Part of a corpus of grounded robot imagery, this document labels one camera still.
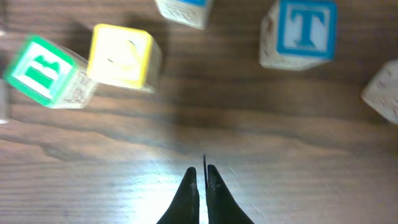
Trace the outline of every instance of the blurry block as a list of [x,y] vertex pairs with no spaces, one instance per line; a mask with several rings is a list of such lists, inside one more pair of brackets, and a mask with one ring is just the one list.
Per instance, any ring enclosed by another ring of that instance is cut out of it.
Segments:
[[306,70],[332,60],[336,17],[333,2],[277,1],[261,23],[260,64]]
[[8,89],[4,80],[0,80],[0,124],[8,123]]
[[49,108],[83,108],[98,84],[87,61],[37,35],[29,36],[5,73],[12,86]]
[[379,114],[398,124],[398,60],[386,63],[362,93]]
[[197,29],[207,26],[214,0],[156,0],[162,16]]
[[88,76],[114,86],[154,92],[162,52],[144,30],[98,24],[94,28]]

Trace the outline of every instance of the wood grain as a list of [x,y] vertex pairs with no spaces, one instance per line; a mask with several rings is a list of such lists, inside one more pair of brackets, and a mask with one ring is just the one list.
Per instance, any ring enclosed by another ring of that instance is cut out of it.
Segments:
[[359,97],[397,58],[398,3],[336,2],[335,60],[286,72],[258,63],[272,1],[217,0],[204,31],[151,0],[9,1],[1,70],[32,32],[87,57],[97,23],[148,30],[166,58],[156,94],[101,85],[83,110],[10,89],[0,223],[155,223],[189,166],[206,223],[203,154],[256,223],[398,223],[398,128]]

